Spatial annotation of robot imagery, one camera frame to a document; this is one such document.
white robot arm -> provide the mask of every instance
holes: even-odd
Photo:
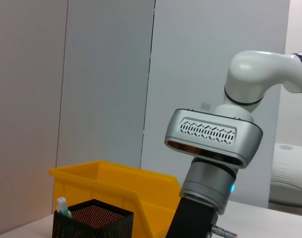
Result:
[[[241,52],[228,70],[225,103],[214,114],[189,109],[174,112],[165,144],[194,159],[167,238],[210,238],[212,233],[237,237],[215,224],[225,212],[238,170],[249,165],[263,136],[250,112],[275,84],[302,93],[302,52],[289,56]]]

